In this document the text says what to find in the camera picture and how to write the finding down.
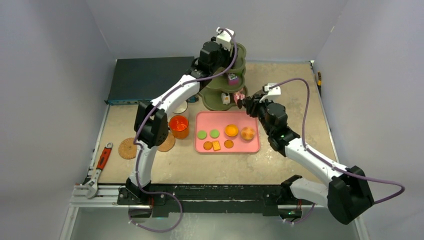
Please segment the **pink cake slice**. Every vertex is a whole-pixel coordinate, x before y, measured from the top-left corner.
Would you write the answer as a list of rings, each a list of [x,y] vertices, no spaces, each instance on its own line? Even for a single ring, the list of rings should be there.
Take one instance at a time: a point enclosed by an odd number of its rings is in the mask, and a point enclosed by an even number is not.
[[[237,104],[238,100],[243,100],[245,98],[245,94],[241,91],[233,93],[234,103]]]

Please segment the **orange bun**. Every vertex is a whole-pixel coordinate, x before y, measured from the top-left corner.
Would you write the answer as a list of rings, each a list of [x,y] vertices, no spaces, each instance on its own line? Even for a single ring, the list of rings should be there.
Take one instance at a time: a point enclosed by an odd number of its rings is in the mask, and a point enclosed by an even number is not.
[[[243,127],[240,131],[240,136],[245,141],[251,141],[256,136],[256,131],[252,127]]]

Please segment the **white roll cake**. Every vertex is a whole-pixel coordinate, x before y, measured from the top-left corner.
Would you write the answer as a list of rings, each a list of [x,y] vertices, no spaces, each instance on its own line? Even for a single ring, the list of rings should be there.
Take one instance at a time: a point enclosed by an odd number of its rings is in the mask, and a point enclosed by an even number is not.
[[[229,105],[231,103],[231,96],[227,92],[221,94],[221,100],[224,105]]]

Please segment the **orange egg tart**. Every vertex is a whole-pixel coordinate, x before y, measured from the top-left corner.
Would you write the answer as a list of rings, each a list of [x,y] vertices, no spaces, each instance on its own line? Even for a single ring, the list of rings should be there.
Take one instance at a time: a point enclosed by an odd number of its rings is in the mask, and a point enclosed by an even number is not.
[[[229,124],[224,128],[224,132],[228,137],[236,137],[239,133],[239,129],[235,124]]]

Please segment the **purple cake slice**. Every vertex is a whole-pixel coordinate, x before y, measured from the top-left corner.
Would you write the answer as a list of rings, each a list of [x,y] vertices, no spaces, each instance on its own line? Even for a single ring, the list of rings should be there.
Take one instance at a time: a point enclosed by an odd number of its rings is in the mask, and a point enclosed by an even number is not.
[[[227,83],[229,86],[235,86],[239,84],[240,79],[236,74],[228,73],[226,77],[227,77]]]

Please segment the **green three-tier stand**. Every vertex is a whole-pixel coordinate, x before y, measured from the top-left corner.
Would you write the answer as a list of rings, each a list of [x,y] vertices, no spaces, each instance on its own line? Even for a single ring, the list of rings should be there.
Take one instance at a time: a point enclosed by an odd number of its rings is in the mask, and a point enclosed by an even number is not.
[[[236,106],[233,98],[233,93],[243,92],[245,95],[248,93],[245,87],[245,73],[246,73],[246,54],[247,50],[241,43],[237,44],[237,59],[230,70],[225,74],[214,78],[211,82],[202,89],[198,95],[202,99],[203,105],[210,111],[227,111]],[[227,74],[236,74],[239,77],[237,85],[228,85]],[[225,105],[222,103],[222,93],[230,94],[230,104]]]

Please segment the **orange cookie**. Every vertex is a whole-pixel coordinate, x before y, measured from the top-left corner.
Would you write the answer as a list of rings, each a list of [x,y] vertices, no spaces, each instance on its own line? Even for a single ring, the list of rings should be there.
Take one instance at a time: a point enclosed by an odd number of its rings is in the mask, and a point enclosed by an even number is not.
[[[210,141],[205,141],[204,143],[203,143],[203,149],[204,150],[206,150],[206,151],[209,151],[210,149],[212,149],[213,148],[213,143],[212,142],[210,142]]]
[[[225,141],[224,141],[224,146],[225,146],[227,149],[231,149],[231,148],[233,148],[233,147],[234,147],[234,142],[233,142],[232,140],[230,140],[230,139],[225,140]]]

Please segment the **pink serving tray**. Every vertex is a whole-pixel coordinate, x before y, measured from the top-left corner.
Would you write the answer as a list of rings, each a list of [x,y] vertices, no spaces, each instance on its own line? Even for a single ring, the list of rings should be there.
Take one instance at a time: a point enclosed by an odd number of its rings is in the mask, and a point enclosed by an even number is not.
[[[225,127],[234,124],[241,131],[244,127],[252,127],[256,131],[256,136],[251,141],[241,138],[240,133],[235,137],[229,137],[225,134]],[[218,138],[210,137],[210,131],[217,129],[220,132]],[[207,138],[198,139],[198,131],[206,131]],[[232,140],[234,146],[226,148],[224,141]],[[221,150],[204,150],[203,144],[206,141],[219,141]],[[220,154],[220,153],[257,153],[261,149],[261,142],[258,130],[258,120],[247,115],[244,111],[201,111],[196,115],[194,127],[194,149],[202,154]]]

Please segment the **green macaron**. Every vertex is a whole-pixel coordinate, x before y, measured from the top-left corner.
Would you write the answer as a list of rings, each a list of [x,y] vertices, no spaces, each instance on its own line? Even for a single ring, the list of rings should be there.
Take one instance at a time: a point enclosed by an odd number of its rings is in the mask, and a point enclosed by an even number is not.
[[[216,139],[216,138],[218,138],[220,136],[220,131],[217,130],[217,129],[212,129],[209,132],[209,135],[210,135],[211,138]]]
[[[207,138],[208,134],[205,130],[199,130],[196,134],[197,138],[200,140],[204,140]]]

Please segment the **square yellow cracker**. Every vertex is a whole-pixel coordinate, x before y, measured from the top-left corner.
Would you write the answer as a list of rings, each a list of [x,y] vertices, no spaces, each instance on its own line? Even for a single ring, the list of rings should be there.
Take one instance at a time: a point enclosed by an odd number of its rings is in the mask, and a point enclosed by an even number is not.
[[[212,148],[213,148],[214,151],[221,150],[220,142],[218,140],[213,141],[212,142]]]

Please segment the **orange translucent cup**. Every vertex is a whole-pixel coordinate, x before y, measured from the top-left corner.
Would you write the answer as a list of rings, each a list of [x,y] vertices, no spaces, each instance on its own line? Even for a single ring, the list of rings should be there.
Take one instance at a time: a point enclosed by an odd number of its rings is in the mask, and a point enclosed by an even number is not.
[[[168,127],[172,135],[180,140],[187,138],[190,132],[189,120],[183,115],[173,116],[168,122]]]

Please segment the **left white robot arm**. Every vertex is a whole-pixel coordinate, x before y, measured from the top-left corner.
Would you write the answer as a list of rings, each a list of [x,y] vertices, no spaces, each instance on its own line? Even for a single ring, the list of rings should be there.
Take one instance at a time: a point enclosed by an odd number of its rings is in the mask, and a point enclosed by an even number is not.
[[[168,136],[168,113],[203,90],[212,79],[230,70],[237,56],[236,41],[208,41],[203,44],[197,61],[191,64],[175,85],[161,96],[139,103],[133,140],[137,149],[136,160],[134,171],[125,183],[130,199],[136,204],[146,203],[152,194],[149,190],[151,172],[158,146]]]

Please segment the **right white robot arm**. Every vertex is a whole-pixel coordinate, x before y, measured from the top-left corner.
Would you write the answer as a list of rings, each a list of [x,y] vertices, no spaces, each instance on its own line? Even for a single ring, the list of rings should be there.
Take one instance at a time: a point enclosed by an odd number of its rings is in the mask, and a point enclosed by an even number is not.
[[[321,182],[309,181],[295,175],[283,183],[280,196],[288,204],[307,200],[323,206],[340,223],[347,225],[374,204],[370,186],[364,171],[346,167],[321,153],[314,152],[301,136],[288,126],[286,108],[263,95],[255,94],[237,101],[238,108],[245,108],[247,115],[258,118],[271,148],[295,161]]]

